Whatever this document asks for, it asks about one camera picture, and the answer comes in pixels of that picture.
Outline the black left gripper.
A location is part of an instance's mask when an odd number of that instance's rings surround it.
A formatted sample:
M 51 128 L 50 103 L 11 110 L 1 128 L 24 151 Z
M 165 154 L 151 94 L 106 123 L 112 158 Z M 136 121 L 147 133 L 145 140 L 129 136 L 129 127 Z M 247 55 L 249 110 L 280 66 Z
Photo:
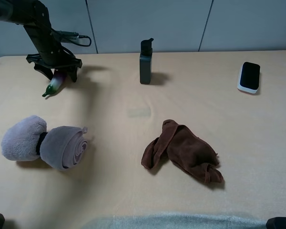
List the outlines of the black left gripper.
M 51 69 L 67 69 L 66 74 L 72 82 L 77 81 L 78 68 L 82 67 L 81 59 L 68 49 L 59 49 L 57 52 L 41 52 L 38 54 L 29 54 L 26 57 L 28 63 L 34 63 L 34 70 L 42 73 L 47 79 L 53 78 Z

